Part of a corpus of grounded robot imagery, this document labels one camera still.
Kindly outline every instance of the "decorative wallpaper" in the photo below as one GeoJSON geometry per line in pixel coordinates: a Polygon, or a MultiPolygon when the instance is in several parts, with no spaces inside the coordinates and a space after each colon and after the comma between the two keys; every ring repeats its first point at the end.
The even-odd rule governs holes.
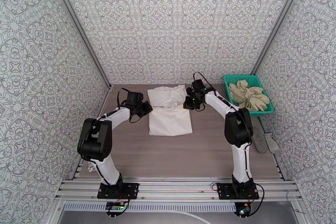
{"type": "Polygon", "coordinates": [[[0,0],[0,223],[45,223],[107,92],[59,0],[0,0]]]}
{"type": "Polygon", "coordinates": [[[263,116],[314,223],[336,222],[336,0],[297,0],[257,75],[275,112],[263,116]]]}
{"type": "Polygon", "coordinates": [[[249,74],[285,0],[71,0],[111,83],[249,74]]]}

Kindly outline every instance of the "plastic basket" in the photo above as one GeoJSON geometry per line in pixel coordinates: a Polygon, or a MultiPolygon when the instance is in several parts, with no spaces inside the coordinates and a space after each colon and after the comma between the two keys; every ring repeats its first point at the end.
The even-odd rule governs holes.
{"type": "MultiPolygon", "coordinates": [[[[236,106],[238,106],[238,104],[232,100],[231,92],[230,92],[228,85],[230,83],[237,84],[239,80],[244,80],[244,79],[247,81],[250,87],[264,88],[257,76],[254,76],[254,75],[225,75],[224,82],[225,82],[226,92],[228,94],[228,100],[236,106]]],[[[268,96],[265,90],[263,90],[262,93],[268,96]]],[[[249,114],[251,117],[260,117],[268,113],[273,113],[273,111],[274,111],[274,108],[273,108],[272,103],[270,102],[269,104],[267,104],[267,109],[265,111],[250,111],[249,114]]]]}

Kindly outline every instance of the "beige cloth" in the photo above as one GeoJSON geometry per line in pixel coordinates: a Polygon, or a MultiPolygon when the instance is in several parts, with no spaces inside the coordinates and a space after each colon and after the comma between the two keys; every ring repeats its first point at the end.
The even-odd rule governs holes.
{"type": "Polygon", "coordinates": [[[246,80],[239,80],[237,85],[230,83],[229,89],[232,99],[239,103],[240,108],[249,111],[264,111],[270,103],[270,99],[263,94],[263,88],[250,87],[246,80]]]}

